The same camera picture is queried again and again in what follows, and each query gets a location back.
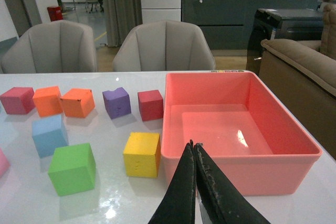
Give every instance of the gray chair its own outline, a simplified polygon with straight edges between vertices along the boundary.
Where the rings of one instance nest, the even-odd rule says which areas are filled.
[[[171,20],[134,27],[113,61],[115,72],[215,68],[202,30],[193,24]]]
[[[97,72],[90,26],[59,20],[31,27],[2,57],[4,73]]]

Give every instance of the orange cube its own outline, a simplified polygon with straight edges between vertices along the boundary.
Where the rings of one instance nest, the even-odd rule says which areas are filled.
[[[60,100],[65,115],[73,118],[86,118],[95,108],[90,89],[70,89]]]
[[[58,86],[37,89],[33,101],[40,117],[51,116],[63,112],[60,104],[61,93]]]

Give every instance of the floor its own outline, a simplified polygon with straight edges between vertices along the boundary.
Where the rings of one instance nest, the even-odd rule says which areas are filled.
[[[93,12],[87,12],[85,4],[76,4],[76,9],[73,9],[73,4],[66,6],[67,11],[63,13],[64,19],[89,25],[93,29],[98,56],[98,71],[112,72],[112,62],[119,47],[107,47],[105,13],[100,12],[99,9],[95,11],[95,7],[93,7]],[[213,55],[217,70],[244,70],[246,68],[246,52],[244,51],[215,50]]]

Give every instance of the foam cube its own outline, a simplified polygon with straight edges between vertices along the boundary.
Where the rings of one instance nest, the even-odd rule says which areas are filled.
[[[105,109],[111,119],[131,113],[130,96],[124,88],[117,88],[114,91],[104,91],[103,99]]]
[[[33,88],[14,87],[0,95],[0,100],[7,114],[25,115],[35,108],[33,96]]]
[[[159,90],[138,92],[138,102],[142,121],[163,117],[163,98]]]
[[[58,147],[69,145],[61,114],[34,121],[32,132],[37,153],[41,158],[51,156]]]
[[[89,143],[57,148],[52,158],[48,175],[59,196],[94,189],[96,161]]]
[[[37,89],[33,96],[40,117],[57,115],[63,112],[59,98],[61,93],[58,86]]]
[[[10,164],[9,164],[5,154],[2,152],[2,149],[0,148],[0,178],[8,170],[9,166],[10,166]]]
[[[73,118],[86,118],[95,108],[90,89],[70,89],[60,100],[65,115]]]
[[[126,174],[156,178],[160,166],[160,151],[159,133],[132,132],[123,152]]]

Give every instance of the yellow cube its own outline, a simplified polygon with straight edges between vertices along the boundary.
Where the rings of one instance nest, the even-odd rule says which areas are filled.
[[[123,157],[128,176],[156,178],[161,158],[160,134],[131,132]]]

